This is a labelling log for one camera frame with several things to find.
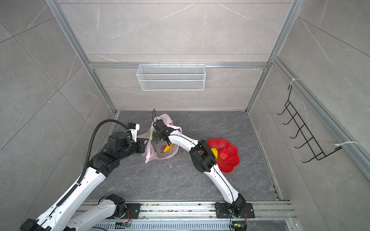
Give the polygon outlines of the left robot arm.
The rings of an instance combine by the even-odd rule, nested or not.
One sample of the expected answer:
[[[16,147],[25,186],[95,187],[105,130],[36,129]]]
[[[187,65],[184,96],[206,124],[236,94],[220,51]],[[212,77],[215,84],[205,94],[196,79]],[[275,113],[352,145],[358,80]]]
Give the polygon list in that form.
[[[106,148],[89,162],[85,172],[69,190],[37,219],[27,219],[22,231],[87,231],[106,218],[130,217],[125,200],[111,194],[79,216],[75,212],[90,193],[117,168],[122,159],[145,151],[148,139],[130,141],[124,132],[115,132],[108,138]]]

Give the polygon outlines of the yellow fake lemon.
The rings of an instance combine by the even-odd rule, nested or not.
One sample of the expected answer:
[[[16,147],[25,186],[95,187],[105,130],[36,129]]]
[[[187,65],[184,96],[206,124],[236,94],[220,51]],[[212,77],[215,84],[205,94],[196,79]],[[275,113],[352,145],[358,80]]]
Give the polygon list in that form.
[[[218,158],[218,150],[216,148],[212,148],[211,151],[214,155],[214,158],[217,159]]]

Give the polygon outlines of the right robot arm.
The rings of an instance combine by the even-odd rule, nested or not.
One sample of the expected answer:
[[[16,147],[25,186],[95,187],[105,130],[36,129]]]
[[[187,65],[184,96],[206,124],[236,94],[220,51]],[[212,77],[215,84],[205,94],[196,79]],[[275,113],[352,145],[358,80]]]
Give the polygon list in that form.
[[[231,215],[239,218],[244,214],[246,200],[223,175],[205,140],[198,141],[187,137],[178,129],[167,126],[161,119],[155,121],[153,126],[157,140],[166,141],[169,145],[175,144],[189,152],[194,167],[207,175],[221,192]]]

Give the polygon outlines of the pink plastic bag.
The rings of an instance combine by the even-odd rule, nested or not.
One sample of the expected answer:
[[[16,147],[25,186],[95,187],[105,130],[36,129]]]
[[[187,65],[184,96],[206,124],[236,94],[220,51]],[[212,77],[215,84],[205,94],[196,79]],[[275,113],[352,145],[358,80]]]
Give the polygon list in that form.
[[[155,128],[152,125],[148,132],[138,135],[138,138],[148,139],[148,143],[145,149],[145,153],[141,154],[145,158],[145,163],[151,160],[164,160],[169,159],[177,154],[179,146],[173,145],[171,149],[164,153],[163,150],[168,143],[165,141],[156,142],[154,138]]]

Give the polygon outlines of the red fake fruit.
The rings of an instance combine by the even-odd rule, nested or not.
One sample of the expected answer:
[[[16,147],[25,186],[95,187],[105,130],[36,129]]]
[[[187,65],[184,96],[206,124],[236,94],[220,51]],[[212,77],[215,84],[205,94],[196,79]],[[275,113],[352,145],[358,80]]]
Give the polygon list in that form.
[[[223,148],[218,152],[218,158],[221,160],[227,160],[231,155],[231,152],[227,148]]]

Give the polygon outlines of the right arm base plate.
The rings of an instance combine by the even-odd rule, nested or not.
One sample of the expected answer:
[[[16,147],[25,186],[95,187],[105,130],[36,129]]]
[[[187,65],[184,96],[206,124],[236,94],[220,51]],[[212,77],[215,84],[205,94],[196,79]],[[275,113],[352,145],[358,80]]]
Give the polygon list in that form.
[[[237,210],[231,204],[216,202],[214,204],[217,218],[255,218],[251,203],[245,203],[242,209]]]

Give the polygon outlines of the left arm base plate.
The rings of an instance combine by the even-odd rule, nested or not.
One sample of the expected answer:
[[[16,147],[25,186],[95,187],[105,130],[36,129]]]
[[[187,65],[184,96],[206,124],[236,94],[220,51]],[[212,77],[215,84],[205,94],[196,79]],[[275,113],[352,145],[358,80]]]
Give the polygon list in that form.
[[[140,203],[129,203],[117,205],[115,213],[112,215],[115,219],[138,219],[140,213]]]

